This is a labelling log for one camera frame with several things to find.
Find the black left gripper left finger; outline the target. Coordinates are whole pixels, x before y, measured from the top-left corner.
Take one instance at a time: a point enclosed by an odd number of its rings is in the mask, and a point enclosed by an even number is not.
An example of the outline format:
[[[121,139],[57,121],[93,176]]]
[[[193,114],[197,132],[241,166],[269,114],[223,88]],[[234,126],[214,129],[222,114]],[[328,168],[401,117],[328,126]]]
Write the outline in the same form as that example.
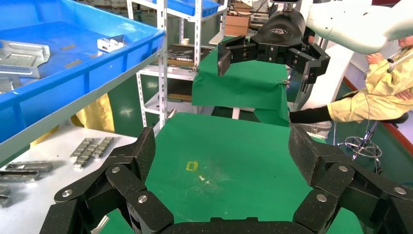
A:
[[[55,194],[40,232],[89,234],[114,210],[136,234],[165,231],[174,223],[173,214],[145,185],[155,151],[151,127],[134,143],[114,148],[98,169]]]

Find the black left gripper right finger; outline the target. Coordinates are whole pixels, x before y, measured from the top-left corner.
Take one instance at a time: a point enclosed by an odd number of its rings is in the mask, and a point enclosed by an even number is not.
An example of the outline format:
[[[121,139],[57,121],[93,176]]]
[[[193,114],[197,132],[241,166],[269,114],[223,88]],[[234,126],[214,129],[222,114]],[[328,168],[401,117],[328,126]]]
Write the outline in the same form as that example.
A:
[[[376,234],[413,231],[413,191],[353,162],[339,147],[313,140],[293,126],[289,153],[312,188],[293,221],[315,234],[328,231],[341,209],[351,211]]]

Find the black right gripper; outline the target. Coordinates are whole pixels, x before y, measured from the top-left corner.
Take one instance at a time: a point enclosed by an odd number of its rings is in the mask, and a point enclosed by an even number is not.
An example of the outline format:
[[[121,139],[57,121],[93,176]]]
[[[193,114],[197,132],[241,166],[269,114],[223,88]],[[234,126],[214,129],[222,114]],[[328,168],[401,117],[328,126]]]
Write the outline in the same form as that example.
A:
[[[326,73],[331,57],[316,43],[301,47],[304,31],[305,20],[299,11],[276,11],[251,42],[237,36],[218,43],[218,76],[224,76],[231,64],[244,61],[288,63],[301,74],[300,90],[306,93]]]

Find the person bare hand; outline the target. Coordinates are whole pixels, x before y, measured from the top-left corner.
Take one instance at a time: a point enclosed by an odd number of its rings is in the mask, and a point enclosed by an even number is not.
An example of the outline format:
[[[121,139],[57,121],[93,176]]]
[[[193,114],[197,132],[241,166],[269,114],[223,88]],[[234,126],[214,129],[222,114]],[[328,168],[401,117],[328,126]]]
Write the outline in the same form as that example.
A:
[[[385,58],[383,57],[381,53],[374,53],[374,54],[366,55],[366,59],[369,64],[379,64]]]
[[[410,93],[409,89],[401,91],[398,94],[395,94],[395,96],[402,100],[412,100],[413,98],[413,95]]]

